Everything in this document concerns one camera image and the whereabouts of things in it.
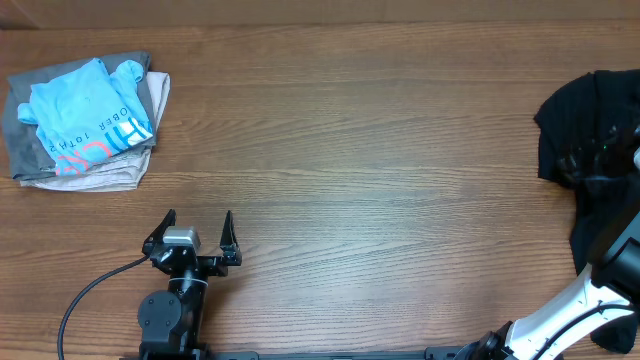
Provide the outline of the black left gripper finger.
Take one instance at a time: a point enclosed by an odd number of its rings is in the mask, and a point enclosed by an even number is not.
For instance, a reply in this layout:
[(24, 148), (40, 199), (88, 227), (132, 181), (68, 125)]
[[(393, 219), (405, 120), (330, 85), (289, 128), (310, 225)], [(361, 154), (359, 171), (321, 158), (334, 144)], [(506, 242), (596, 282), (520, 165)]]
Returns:
[(144, 244), (161, 243), (166, 230), (176, 223), (176, 211), (170, 209), (160, 224), (151, 232)]
[(239, 249), (233, 222), (233, 213), (226, 213), (225, 222), (220, 240), (220, 248), (223, 252), (237, 252)]

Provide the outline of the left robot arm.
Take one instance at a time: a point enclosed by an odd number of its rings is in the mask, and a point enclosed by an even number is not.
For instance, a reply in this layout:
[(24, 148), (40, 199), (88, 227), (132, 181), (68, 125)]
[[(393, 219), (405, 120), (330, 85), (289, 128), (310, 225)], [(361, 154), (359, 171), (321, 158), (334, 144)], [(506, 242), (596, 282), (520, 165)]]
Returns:
[(208, 279), (225, 277), (230, 267), (242, 264), (231, 212), (219, 255), (200, 255), (197, 230), (177, 226), (176, 219), (171, 209), (142, 246), (151, 265), (169, 280), (165, 290), (151, 293), (139, 306), (141, 359), (211, 359), (209, 346), (199, 340)]

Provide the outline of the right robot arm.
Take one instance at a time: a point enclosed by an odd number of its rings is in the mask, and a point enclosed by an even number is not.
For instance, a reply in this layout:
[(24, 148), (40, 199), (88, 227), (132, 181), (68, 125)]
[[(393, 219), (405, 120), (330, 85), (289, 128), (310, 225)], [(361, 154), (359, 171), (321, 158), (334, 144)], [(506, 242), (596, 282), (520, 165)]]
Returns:
[(639, 311), (639, 204), (597, 237), (588, 263), (531, 315), (464, 346), (457, 359), (554, 359), (601, 326)]

